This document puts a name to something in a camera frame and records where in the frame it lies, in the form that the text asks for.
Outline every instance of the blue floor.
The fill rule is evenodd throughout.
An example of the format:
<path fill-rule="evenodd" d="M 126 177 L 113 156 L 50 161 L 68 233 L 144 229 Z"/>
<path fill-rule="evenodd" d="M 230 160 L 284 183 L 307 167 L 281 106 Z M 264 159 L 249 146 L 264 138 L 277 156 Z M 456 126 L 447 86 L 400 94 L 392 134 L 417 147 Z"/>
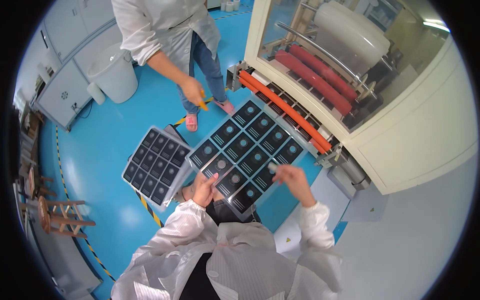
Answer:
<path fill-rule="evenodd" d="M 222 70 L 244 56 L 252 1 L 242 3 L 248 6 L 240 7 L 241 14 L 211 12 L 214 19 L 231 15 L 216 20 L 222 35 L 218 46 Z M 115 279 L 125 270 L 133 252 L 146 244 L 159 229 L 135 192 L 121 178 L 127 158 L 151 125 L 163 128 L 185 115 L 173 82 L 148 66 L 136 67 L 135 73 L 139 85 L 130 100 L 115 104 L 107 99 L 101 106 L 94 102 L 90 115 L 78 119 L 70 133 L 58 132 L 61 167 L 69 198 L 86 201 L 84 213 L 96 222 L 96 226 L 86 227 L 84 232 L 98 258 Z M 209 97 L 198 67 L 196 74 Z M 228 92 L 228 97 L 237 105 L 249 94 L 249 90 L 241 89 Z M 209 111 L 199 114 L 197 132 L 189 132 L 184 124 L 178 127 L 191 146 L 195 146 L 225 116 L 220 108 L 209 107 Z M 58 194 L 57 199 L 67 200 L 58 161 L 55 125 L 48 121 L 40 135 L 40 167 L 43 175 L 54 178 L 53 190 Z M 311 155 L 306 155 L 300 162 L 310 184 L 320 171 L 313 162 Z M 275 231 L 296 203 L 287 187 L 282 185 L 259 207 L 258 213 L 265 226 Z M 157 212 L 157 215 L 164 222 L 174 209 L 175 205 L 171 204 L 165 212 Z M 96 261 L 85 240 L 78 241 L 104 280 L 94 295 L 105 300 L 110 297 L 113 281 Z"/>

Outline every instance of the bucket lid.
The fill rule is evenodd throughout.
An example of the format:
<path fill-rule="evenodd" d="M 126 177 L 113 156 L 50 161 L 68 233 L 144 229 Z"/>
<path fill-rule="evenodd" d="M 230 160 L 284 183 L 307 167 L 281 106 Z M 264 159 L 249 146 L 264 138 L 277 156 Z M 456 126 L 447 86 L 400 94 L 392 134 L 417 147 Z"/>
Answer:
<path fill-rule="evenodd" d="M 88 67 L 87 76 L 90 79 L 100 76 L 110 69 L 116 61 L 121 60 L 125 56 L 127 50 L 120 49 L 120 45 L 121 43 L 112 45 L 97 55 L 90 67 Z"/>

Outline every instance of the worker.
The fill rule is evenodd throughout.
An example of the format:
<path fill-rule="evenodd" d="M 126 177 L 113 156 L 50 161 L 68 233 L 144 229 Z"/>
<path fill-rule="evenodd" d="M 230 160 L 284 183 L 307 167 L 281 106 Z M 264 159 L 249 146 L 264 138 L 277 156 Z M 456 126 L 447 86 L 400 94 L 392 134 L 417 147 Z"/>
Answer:
<path fill-rule="evenodd" d="M 198 128 L 198 106 L 203 87 L 194 78 L 195 60 L 205 75 L 214 103 L 226 113 L 234 108 L 225 94 L 217 55 L 220 32 L 206 8 L 206 0 L 112 0 L 122 33 L 121 49 L 132 53 L 140 66 L 152 69 L 177 84 L 189 131 Z M 165 101 L 158 95 L 159 101 Z"/>
<path fill-rule="evenodd" d="M 112 299 L 336 299 L 341 259 L 325 226 L 329 209 L 315 201 L 303 170 L 280 165 L 273 177 L 302 206 L 296 262 L 276 252 L 273 234 L 259 222 L 215 224 L 205 208 L 217 179 L 194 182 L 193 197 L 133 254 Z"/>

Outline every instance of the wooden stool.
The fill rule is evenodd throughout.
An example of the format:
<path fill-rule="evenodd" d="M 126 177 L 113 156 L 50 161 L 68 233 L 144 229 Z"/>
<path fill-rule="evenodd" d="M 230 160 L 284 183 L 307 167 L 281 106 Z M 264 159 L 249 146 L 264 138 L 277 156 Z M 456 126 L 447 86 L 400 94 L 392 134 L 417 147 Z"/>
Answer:
<path fill-rule="evenodd" d="M 30 196 L 32 197 L 32 199 L 35 199 L 37 193 L 39 196 L 50 195 L 53 197 L 57 197 L 57 193 L 49 190 L 48 187 L 45 185 L 46 181 L 53 182 L 53 179 L 43 176 L 40 176 L 40 178 L 38 178 L 35 176 L 34 168 L 30 168 L 30 171 L 28 172 L 28 185 L 30 190 Z"/>
<path fill-rule="evenodd" d="M 68 235 L 77 238 L 87 238 L 86 234 L 78 233 L 81 226 L 95 226 L 94 221 L 84 221 L 82 215 L 78 213 L 77 204 L 85 204 L 85 201 L 49 201 L 45 200 L 43 196 L 38 198 L 38 216 L 40 218 L 40 224 L 46 233 L 55 232 L 59 234 Z M 49 206 L 53 206 L 51 211 L 48 210 Z M 60 208 L 61 213 L 56 213 L 57 207 Z M 68 213 L 70 207 L 75 209 L 75 214 Z M 60 228 L 51 227 L 51 223 L 60 224 Z M 65 227 L 69 225 L 71 231 L 65 230 Z"/>

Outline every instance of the blue jeans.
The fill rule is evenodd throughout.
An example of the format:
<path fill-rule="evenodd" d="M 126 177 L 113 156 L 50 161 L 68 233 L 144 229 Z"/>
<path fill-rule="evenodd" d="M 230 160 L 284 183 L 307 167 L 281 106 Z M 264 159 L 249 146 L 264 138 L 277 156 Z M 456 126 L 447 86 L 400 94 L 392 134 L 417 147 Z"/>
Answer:
<path fill-rule="evenodd" d="M 208 87 L 212 92 L 213 98 L 217 102 L 224 102 L 227 99 L 225 94 L 225 84 L 223 83 L 223 75 L 220 69 L 220 60 L 218 54 L 215 60 L 212 59 L 212 52 L 207 48 L 202 39 L 196 32 L 192 34 L 192 47 L 190 49 L 190 70 L 189 76 L 195 77 L 193 72 L 193 60 L 195 60 L 205 75 Z M 180 94 L 181 103 L 189 114 L 198 113 L 198 106 L 187 100 L 180 86 L 177 84 Z"/>

